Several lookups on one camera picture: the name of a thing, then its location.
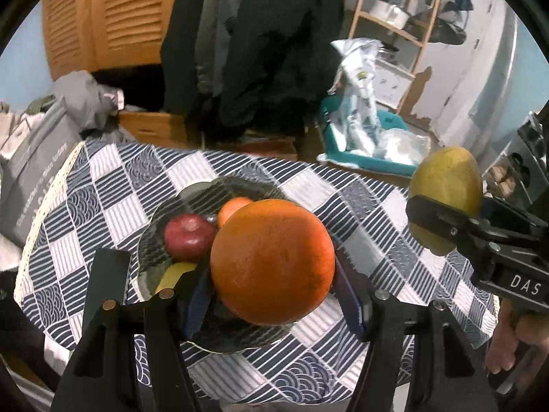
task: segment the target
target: gray bag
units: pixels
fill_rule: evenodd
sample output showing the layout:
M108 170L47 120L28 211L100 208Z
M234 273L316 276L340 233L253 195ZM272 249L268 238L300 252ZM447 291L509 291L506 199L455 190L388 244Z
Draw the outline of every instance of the gray bag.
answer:
M3 163L0 233L21 248L43 197L72 150L79 127L67 116L65 99L56 101L9 162Z

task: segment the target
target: tablecloth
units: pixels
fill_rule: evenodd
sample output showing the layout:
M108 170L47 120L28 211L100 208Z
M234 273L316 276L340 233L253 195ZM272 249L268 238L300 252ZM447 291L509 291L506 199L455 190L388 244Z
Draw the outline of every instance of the tablecloth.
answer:
M457 252L437 257L410 235L407 190L325 166L223 151L87 141L47 197L53 202L27 242L15 299L30 320L68 349L81 337L86 284L97 248L132 253L127 303L136 290L139 236L155 208L199 181L220 175L275 184L314 212L356 268L401 301L443 299L470 343L496 324L493 297L470 283L470 263ZM404 342L399 384L407 382L413 340ZM229 402L337 402L351 396L367 344L355 340L331 296L296 323L281 342L219 355L181 346L197 394ZM139 381L150 384L143 337L136 338Z

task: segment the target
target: blue wall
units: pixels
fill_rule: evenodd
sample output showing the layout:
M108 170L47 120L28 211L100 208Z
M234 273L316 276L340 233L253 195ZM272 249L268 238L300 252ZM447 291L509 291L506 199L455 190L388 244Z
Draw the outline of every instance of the blue wall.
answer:
M27 108L51 87L42 36L42 3L38 3L17 29L0 56L0 100L12 108Z
M519 21L514 70L503 115L490 141L492 149L503 150L528 112L539 111L548 99L549 64L530 32Z

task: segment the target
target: white pot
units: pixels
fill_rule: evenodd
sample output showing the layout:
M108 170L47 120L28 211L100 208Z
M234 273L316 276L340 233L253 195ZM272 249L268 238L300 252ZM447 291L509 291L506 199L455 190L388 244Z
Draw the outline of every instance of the white pot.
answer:
M374 6L370 9L370 14L400 30L410 17L403 9L385 0L375 0Z

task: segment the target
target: plastic bag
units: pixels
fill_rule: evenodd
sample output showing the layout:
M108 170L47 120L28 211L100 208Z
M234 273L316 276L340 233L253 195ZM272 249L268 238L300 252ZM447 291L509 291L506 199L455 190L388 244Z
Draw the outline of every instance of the plastic bag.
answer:
M375 108L373 77L375 57L381 47L379 40L336 40L331 45L341 54L341 65L336 76L335 89L342 74L347 86L339 107L340 125L344 127L347 150L360 150L373 156L381 133L381 124Z
M418 136L407 130L392 128L379 135L374 156L386 161L417 166L429 154L431 138Z

